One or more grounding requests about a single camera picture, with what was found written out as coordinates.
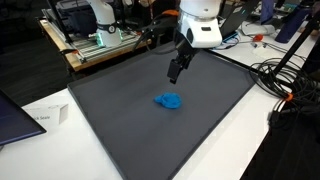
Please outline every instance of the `laptop lid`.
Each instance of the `laptop lid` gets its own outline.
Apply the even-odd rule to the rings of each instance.
[[[45,132],[43,127],[0,90],[0,146]]]
[[[251,14],[251,12],[258,5],[259,0],[251,0],[245,4],[233,6],[231,13],[227,17],[226,21],[220,27],[220,32],[223,39],[232,36],[235,30],[239,28],[243,21]]]

